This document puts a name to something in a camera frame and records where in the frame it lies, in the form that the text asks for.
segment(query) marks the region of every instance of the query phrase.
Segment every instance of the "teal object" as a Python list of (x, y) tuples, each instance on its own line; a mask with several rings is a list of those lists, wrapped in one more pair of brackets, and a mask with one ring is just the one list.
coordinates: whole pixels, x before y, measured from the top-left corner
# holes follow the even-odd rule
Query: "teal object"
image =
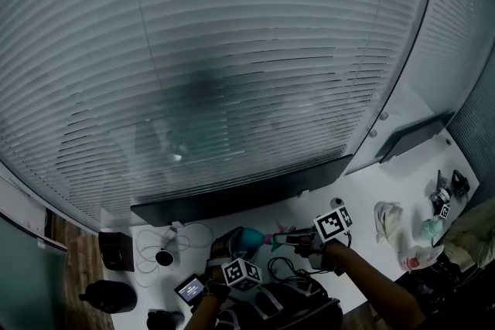
[(439, 235), (443, 230), (443, 221), (440, 219), (429, 219), (423, 222), (421, 227), (421, 238), (430, 240)]
[(265, 235), (254, 228), (244, 228), (237, 248), (240, 252), (249, 252), (265, 244)]

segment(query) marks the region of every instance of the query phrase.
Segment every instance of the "robotic tool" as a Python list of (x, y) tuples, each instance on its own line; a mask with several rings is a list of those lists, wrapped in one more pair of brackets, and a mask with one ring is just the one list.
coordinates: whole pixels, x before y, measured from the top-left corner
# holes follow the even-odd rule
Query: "robotic tool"
[(331, 270), (340, 276), (343, 274), (341, 268), (323, 263), (323, 248), (326, 242), (341, 234), (347, 236), (350, 246), (352, 236), (349, 229), (353, 222), (342, 199), (334, 199), (332, 207), (334, 208), (332, 211), (313, 220), (313, 227), (289, 233), (276, 233), (273, 241), (281, 245), (304, 247), (309, 252), (309, 263), (314, 270)]

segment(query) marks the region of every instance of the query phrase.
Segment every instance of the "white wall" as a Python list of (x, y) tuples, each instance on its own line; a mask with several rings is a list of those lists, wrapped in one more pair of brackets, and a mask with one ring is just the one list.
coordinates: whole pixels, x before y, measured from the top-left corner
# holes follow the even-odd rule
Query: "white wall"
[(0, 179), (0, 212), (29, 231), (43, 236), (46, 210), (34, 199)]
[(495, 0), (429, 0), (402, 75), (347, 171), (381, 160), (390, 135), (436, 114), (457, 112), (495, 40)]

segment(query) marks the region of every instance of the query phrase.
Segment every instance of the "cloth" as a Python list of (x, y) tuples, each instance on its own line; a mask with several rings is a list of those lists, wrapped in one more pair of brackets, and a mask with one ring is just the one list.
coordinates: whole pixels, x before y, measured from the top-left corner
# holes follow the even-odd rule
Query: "cloth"
[(442, 238), (445, 254), (462, 272), (495, 257), (495, 197), (459, 217)]
[(396, 239), (404, 210), (396, 202), (378, 202), (374, 207), (374, 222), (377, 227), (377, 243), (384, 240), (396, 247)]
[(436, 263), (443, 251), (443, 245), (438, 247), (413, 246), (406, 253), (399, 255), (399, 264), (403, 271), (422, 270)]

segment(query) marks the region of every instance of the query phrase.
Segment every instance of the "wrist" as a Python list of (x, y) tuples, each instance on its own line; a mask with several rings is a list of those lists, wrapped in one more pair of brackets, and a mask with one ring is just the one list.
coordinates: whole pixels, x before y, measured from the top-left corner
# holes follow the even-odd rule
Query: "wrist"
[(336, 266), (340, 266), (354, 251), (342, 243), (328, 243), (325, 245), (323, 255), (331, 260)]
[(230, 288), (226, 284), (210, 280), (204, 286), (203, 298), (215, 297), (220, 303), (223, 303), (229, 293)]
[(204, 294), (201, 301), (205, 301), (207, 304), (222, 305), (222, 300), (216, 294)]

